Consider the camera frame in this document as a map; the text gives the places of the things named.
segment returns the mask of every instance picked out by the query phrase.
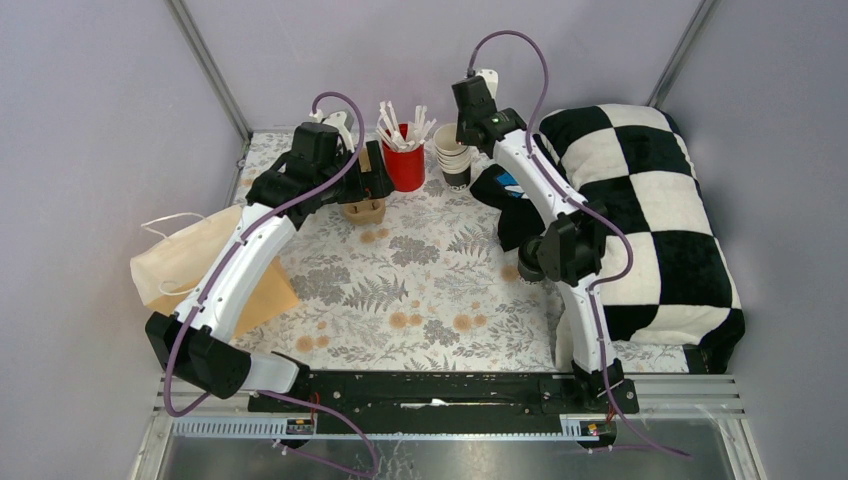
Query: stack of paper cups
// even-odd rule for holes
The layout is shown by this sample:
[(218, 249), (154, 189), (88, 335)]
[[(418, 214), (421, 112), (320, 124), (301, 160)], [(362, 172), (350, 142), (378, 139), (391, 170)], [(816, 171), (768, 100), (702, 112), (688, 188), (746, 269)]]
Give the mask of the stack of paper cups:
[(451, 190), (462, 190), (471, 184), (473, 149), (456, 143), (456, 123), (442, 125), (433, 135), (436, 157)]

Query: checkered pillow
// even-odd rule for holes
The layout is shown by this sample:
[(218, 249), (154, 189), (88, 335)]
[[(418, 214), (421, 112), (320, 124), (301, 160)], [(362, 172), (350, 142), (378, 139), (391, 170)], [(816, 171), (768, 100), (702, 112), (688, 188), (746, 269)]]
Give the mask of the checkered pillow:
[[(610, 336), (700, 345), (710, 371), (724, 372), (744, 319), (674, 120), (654, 108), (601, 105), (554, 112), (539, 130), (549, 160), (606, 205), (633, 245), (633, 270), (603, 286)], [(627, 260), (617, 237), (606, 247), (601, 277)]]

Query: kraft paper bag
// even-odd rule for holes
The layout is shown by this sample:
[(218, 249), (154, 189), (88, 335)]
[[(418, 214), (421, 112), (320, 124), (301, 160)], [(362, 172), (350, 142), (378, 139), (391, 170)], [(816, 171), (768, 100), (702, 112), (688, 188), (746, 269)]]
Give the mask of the kraft paper bag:
[[(242, 207), (233, 205), (208, 217), (178, 213), (143, 224), (162, 240), (130, 260), (133, 282), (141, 302), (149, 309), (170, 315), (206, 275), (241, 218)], [(172, 234), (150, 228), (164, 220), (196, 216), (200, 220)], [(234, 337), (251, 330), (297, 305), (298, 299), (278, 258), (271, 260), (239, 317)]]

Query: red cup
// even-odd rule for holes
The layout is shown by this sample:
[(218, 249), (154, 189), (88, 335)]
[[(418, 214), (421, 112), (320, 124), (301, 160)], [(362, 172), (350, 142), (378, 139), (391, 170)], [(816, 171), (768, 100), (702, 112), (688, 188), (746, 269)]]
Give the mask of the red cup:
[[(400, 134), (406, 138), (409, 124), (402, 123), (398, 127), (400, 127)], [(386, 171), (389, 172), (389, 177), (395, 184), (395, 190), (414, 192), (424, 185), (424, 145), (411, 152), (395, 152), (386, 145), (386, 142), (382, 144)]]

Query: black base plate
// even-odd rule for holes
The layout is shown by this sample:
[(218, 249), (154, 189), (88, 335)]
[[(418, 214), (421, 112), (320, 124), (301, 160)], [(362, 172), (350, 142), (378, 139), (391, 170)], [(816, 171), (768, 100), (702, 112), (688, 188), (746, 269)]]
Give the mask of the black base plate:
[[(318, 394), (321, 405), (342, 412), (366, 434), (558, 434), (560, 414), (605, 415), (609, 409), (605, 396), (586, 405), (571, 374), (324, 370), (312, 371), (308, 381), (293, 393), (303, 399)], [(638, 413), (631, 380), (613, 392), (624, 413)], [(449, 406), (429, 406), (434, 399)], [(250, 399), (248, 411), (309, 410), (260, 395)], [(352, 433), (335, 417), (318, 415), (316, 433)]]

